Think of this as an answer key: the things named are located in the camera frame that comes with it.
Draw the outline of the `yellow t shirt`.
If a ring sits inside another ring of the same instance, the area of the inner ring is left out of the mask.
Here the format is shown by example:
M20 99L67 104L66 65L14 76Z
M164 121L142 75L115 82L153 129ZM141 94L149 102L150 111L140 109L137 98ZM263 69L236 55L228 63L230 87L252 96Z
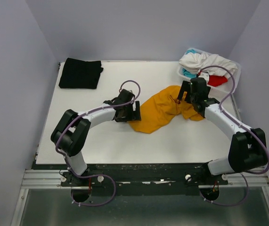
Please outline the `yellow t shirt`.
M182 115L185 120L203 120L204 118L194 110L192 104L184 100L186 93L178 99L179 92L180 86L172 85L150 97L140 106L141 120L130 121L130 127L135 132L151 134L168 125L177 115Z

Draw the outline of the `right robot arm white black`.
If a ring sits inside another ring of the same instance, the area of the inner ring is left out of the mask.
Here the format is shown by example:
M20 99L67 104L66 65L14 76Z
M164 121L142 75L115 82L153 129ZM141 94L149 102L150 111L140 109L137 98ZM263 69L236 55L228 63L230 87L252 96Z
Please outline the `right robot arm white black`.
M178 100L184 100L203 118L212 122L230 140L227 157L206 162L201 167L200 179L209 185L217 175L248 172L266 166L269 168L269 154L266 148L265 132L253 129L228 113L220 101L209 97L210 88L204 78L183 81Z

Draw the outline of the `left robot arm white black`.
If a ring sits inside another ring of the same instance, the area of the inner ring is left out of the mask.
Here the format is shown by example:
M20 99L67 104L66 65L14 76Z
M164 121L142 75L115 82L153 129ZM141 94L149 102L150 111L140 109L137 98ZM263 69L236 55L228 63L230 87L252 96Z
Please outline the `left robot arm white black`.
M83 186L88 180L88 165L82 149L89 130L108 121L124 123L140 120L140 102L132 92L122 89L117 97L104 101L97 108L81 113L72 109L65 111L50 140L55 145L55 151L63 156L72 173L72 181Z

